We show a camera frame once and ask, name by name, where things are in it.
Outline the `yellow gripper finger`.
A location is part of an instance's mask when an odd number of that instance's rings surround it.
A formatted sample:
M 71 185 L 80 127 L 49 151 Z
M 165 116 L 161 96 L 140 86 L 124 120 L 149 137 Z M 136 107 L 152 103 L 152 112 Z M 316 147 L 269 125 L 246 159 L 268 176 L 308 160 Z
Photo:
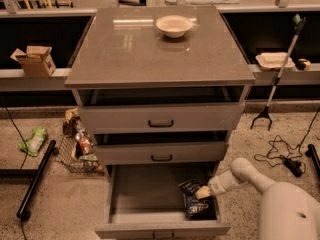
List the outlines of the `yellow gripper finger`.
M 211 189 L 208 186 L 202 186 L 196 191 L 195 196 L 198 200 L 207 198 L 211 195 Z

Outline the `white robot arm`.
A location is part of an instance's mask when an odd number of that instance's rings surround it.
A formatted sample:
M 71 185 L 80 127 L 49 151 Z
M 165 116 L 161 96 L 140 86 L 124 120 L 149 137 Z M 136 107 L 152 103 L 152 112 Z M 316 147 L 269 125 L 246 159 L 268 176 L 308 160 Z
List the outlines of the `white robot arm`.
M 274 181 L 236 158 L 196 191 L 198 200 L 251 184 L 260 194 L 258 240 L 320 240 L 320 203 L 302 188 Z

